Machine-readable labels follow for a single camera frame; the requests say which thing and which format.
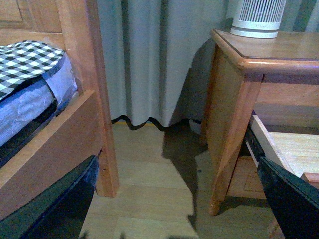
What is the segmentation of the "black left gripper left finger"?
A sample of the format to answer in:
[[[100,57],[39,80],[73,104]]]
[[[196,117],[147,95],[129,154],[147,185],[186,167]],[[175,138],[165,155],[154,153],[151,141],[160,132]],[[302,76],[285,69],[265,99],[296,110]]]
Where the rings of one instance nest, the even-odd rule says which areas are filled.
[[[76,239],[90,207],[99,165],[92,155],[0,222],[2,239]]]

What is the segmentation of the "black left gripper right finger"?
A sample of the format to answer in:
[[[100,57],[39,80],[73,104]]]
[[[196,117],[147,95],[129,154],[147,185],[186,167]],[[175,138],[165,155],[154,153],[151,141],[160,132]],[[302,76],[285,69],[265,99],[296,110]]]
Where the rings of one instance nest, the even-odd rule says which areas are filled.
[[[287,239],[319,237],[319,190],[266,157],[257,173],[268,204]]]

